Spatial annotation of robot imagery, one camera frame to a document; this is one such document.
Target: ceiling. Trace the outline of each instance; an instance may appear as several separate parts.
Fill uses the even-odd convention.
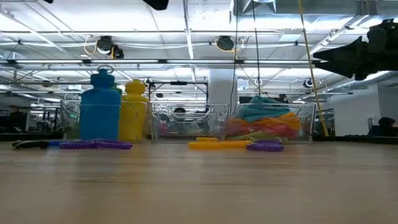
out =
[[[220,35],[229,35],[233,41],[238,42],[240,49],[236,52],[237,59],[307,60],[304,38],[301,35],[302,24],[296,13],[299,10],[295,1],[275,0],[276,13],[270,12],[266,5],[256,7],[254,22],[252,11],[233,16],[236,13],[231,11],[231,0],[188,0],[187,24],[183,0],[170,0],[165,11],[155,11],[141,0],[54,0],[53,4],[41,0],[0,2],[3,13],[0,15],[0,53],[3,58],[13,51],[18,53],[16,57],[24,59],[105,59],[106,56],[98,52],[89,55],[83,45],[87,45],[86,50],[90,53],[101,35],[111,35],[113,41],[123,48],[124,58],[233,60],[234,53],[220,51],[214,45]],[[379,5],[379,16],[356,16],[355,1],[345,0],[339,4],[331,3],[332,1],[322,2],[327,4],[322,6],[320,1],[304,1],[310,12],[305,15],[305,25],[312,53],[349,44],[361,35],[366,40],[368,27],[380,23],[383,18],[395,17],[388,14],[391,8],[398,7],[396,1],[389,1],[388,6],[383,1]],[[19,22],[8,18],[5,13]],[[186,26],[190,31],[191,55]],[[242,32],[236,35],[237,28]],[[48,41],[33,34],[32,30]],[[16,45],[19,39],[23,45]],[[0,76],[3,82],[15,80],[15,77],[19,82],[87,82],[95,70],[94,67],[84,66],[74,67],[73,71],[68,68],[71,67],[66,65],[62,69],[41,69],[39,72],[28,68],[16,72],[12,68],[2,68]],[[208,78],[209,70],[214,69],[211,66],[192,69],[189,65],[174,68],[160,65],[148,65],[140,69],[118,68],[115,67],[113,75],[120,84],[134,78],[204,80]],[[236,69],[238,78],[244,80],[248,77],[255,79],[258,74],[255,67],[243,65]],[[344,79],[320,69],[314,69],[314,72],[319,88]],[[294,63],[284,67],[270,64],[262,66],[259,73],[263,90],[308,91],[303,88],[303,81],[310,78],[309,68],[296,66]],[[12,87],[48,89],[36,85]],[[256,90],[256,87],[249,82],[249,89]]]

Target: storage bin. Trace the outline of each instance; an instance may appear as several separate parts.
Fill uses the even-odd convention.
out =
[[[280,139],[283,142],[309,141],[315,105],[253,104],[236,106],[227,123],[230,140]]]
[[[228,105],[151,103],[152,140],[187,142],[196,137],[225,139]]]
[[[118,110],[120,113],[122,111],[120,110],[121,106],[120,105],[81,105],[80,100],[62,100],[61,101],[61,123],[62,123],[62,128],[63,128],[63,138],[64,139],[80,139],[80,115],[81,115],[81,110],[86,110],[86,109],[95,109],[95,110],[101,110],[101,111],[114,111]],[[131,117],[129,119],[125,119],[125,121],[128,121],[129,125],[131,127],[139,127],[140,130],[134,129],[131,131],[131,134],[128,136],[130,138],[129,141],[141,141],[142,137],[144,135],[144,131],[147,129],[141,129],[142,123],[145,121],[140,121],[139,119],[142,119],[143,116],[139,116],[138,112],[142,111],[143,108],[145,108],[146,111],[146,103],[141,103],[141,102],[134,102],[134,103],[129,103],[129,102],[122,102],[123,105],[128,105],[130,107],[129,110],[124,110],[123,113],[129,112],[131,113]],[[106,118],[99,119],[98,123],[100,125],[103,124],[103,130],[106,130],[107,124],[106,124]],[[106,138],[106,131],[104,134],[99,133],[98,138]]]

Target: table surface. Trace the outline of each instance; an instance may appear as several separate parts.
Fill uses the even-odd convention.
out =
[[[285,152],[12,151],[0,144],[1,223],[398,221],[398,147],[323,142]]]

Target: cloth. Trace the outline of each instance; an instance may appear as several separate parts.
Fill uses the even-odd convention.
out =
[[[287,106],[267,97],[255,96],[250,101],[252,105],[245,106],[241,111],[241,118],[247,122],[254,122],[263,118],[275,118],[290,112]],[[279,106],[267,106],[264,103],[280,104]]]

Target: yellow bottle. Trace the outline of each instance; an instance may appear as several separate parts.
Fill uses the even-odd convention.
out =
[[[149,100],[142,96],[145,85],[139,80],[126,84],[126,95],[122,96],[119,119],[119,140],[141,141],[146,123]]]

